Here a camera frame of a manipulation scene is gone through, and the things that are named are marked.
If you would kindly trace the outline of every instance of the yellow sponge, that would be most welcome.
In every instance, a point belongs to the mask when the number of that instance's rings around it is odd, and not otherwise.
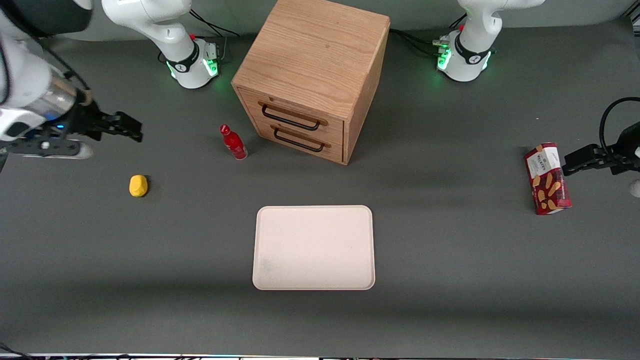
[[[147,178],[144,175],[133,175],[131,181],[129,181],[129,192],[131,196],[142,197],[145,196],[149,190],[147,184]]]

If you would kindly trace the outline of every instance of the wooden box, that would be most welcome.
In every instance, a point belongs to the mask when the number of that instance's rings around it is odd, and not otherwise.
[[[380,80],[390,20],[278,0],[232,80],[261,137],[348,164]]]

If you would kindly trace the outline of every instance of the drawer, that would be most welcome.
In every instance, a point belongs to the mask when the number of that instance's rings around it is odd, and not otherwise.
[[[312,138],[299,131],[285,128],[273,122],[259,122],[257,124],[257,130],[260,136],[265,139],[319,156],[323,159],[342,163],[342,146]]]
[[[281,129],[309,136],[315,140],[342,148],[343,122],[312,117],[292,109],[274,104],[268,96],[239,89],[253,125],[259,123],[273,124]]]

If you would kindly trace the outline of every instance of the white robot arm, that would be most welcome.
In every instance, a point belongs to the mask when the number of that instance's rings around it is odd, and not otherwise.
[[[102,0],[114,23],[133,29],[153,41],[167,59],[171,75],[185,88],[200,88],[218,75],[215,44],[193,39],[179,22],[157,24],[188,13],[191,0]]]
[[[442,46],[437,69],[456,81],[472,81],[487,66],[491,46],[502,29],[501,10],[539,6],[545,0],[458,0],[467,21],[434,42]]]
[[[87,27],[91,14],[90,0],[0,1],[0,157],[7,152],[52,158],[89,157],[89,146],[67,139],[72,134],[99,141],[103,133],[109,133],[142,141],[142,124],[121,112],[101,112],[88,86],[75,72],[68,68],[69,73],[62,73],[30,53],[23,42],[81,31]],[[79,78],[83,88],[76,88],[68,80],[70,76]]]

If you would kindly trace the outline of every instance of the black metal handle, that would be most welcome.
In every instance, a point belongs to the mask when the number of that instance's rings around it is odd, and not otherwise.
[[[278,128],[275,128],[273,130],[273,136],[275,136],[275,138],[278,139],[278,140],[281,140],[281,141],[284,141],[284,142],[288,142],[291,145],[299,146],[299,147],[301,147],[303,149],[306,149],[306,150],[309,150],[309,151],[313,151],[313,152],[321,152],[324,149],[324,144],[323,143],[320,144],[320,147],[311,147],[311,146],[305,145],[303,143],[299,143],[299,142],[296,142],[296,141],[293,141],[293,140],[290,140],[290,139],[287,139],[287,138],[283,138],[282,136],[278,135],[278,131],[280,131],[280,129],[278,129]]]
[[[270,113],[267,112],[267,104],[262,105],[262,114],[264,116],[268,117],[269,119],[277,120],[279,122],[283,122],[285,124],[296,126],[296,127],[299,127],[300,129],[304,129],[304,130],[315,131],[315,130],[318,130],[318,127],[320,126],[320,121],[318,121],[318,120],[316,120],[316,124],[314,126],[307,126],[307,125],[304,125],[304,124],[297,123],[295,121],[291,121],[291,120],[285,119],[283,117],[279,117],[279,116],[270,114]]]

